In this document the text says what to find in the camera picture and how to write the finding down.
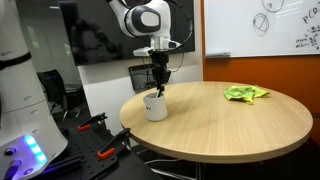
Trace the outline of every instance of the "wooden tabletop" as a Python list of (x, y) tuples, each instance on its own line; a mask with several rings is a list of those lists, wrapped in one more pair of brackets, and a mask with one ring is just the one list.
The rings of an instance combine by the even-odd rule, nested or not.
[(132, 138), (158, 153), (205, 163), (244, 163), (286, 154), (309, 137), (313, 119), (308, 109), (282, 93), (255, 98), (254, 105), (228, 101), (227, 82), (190, 82), (165, 86), (168, 117), (159, 122), (145, 117), (143, 97), (121, 108), (122, 126)]

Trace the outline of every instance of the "white cup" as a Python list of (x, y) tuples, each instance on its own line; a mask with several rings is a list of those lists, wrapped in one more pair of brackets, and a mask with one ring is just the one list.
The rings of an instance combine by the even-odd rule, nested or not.
[(157, 93), (146, 95), (143, 100), (146, 108), (146, 118), (150, 121), (160, 121), (167, 117), (167, 105), (164, 95), (156, 97)]

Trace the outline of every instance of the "white robot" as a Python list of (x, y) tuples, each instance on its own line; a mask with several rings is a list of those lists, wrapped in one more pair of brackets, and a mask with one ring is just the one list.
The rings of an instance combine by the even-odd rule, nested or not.
[[(189, 37), (180, 44), (170, 40), (170, 9), (164, 0), (133, 8), (122, 0), (107, 3), (124, 34), (150, 35), (151, 46), (134, 54), (152, 57), (157, 65), (157, 87), (163, 89), (168, 53), (190, 38), (191, 18)], [(61, 154), (68, 142), (49, 113), (15, 7), (9, 0), (0, 0), (0, 24), (0, 179), (30, 179)]]

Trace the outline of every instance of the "green towel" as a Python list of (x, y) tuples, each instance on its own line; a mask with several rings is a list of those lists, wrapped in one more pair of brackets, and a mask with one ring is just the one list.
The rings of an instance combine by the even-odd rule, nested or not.
[(268, 96), (269, 92), (260, 89), (258, 86), (231, 86), (224, 91), (228, 100), (242, 99), (247, 104), (253, 104), (253, 98)]

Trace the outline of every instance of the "black chair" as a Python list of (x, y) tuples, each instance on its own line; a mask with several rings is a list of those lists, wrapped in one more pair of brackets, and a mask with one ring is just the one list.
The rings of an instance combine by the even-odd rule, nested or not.
[(83, 106), (86, 104), (85, 94), (82, 85), (64, 84), (60, 73), (54, 69), (46, 72), (38, 72), (48, 102), (53, 103), (50, 113), (55, 107), (60, 107), (64, 112), (64, 120), (68, 113), (77, 117)]

